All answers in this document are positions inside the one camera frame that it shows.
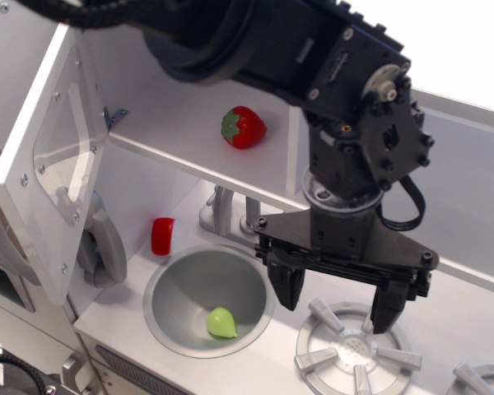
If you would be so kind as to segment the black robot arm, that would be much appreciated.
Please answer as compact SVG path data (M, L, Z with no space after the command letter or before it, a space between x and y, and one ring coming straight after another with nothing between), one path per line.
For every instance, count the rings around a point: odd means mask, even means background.
M383 26L337 1L30 1L29 9L82 29L142 31L163 70L185 82L231 79L299 107L310 131L303 190L310 208L261 216L258 257L280 303L294 309L305 273L375 286L370 319L388 331L429 291L438 257L407 238L419 219L384 218L400 183L426 204L410 174L433 139L411 97L410 61Z

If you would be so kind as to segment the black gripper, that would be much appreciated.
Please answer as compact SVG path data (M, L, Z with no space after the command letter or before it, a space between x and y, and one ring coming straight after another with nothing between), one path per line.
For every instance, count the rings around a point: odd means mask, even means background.
M391 329L407 297L428 295L439 257L383 224L375 209L336 214L310 208L259 216L255 250L280 304L295 310L308 270L377 286L373 333Z

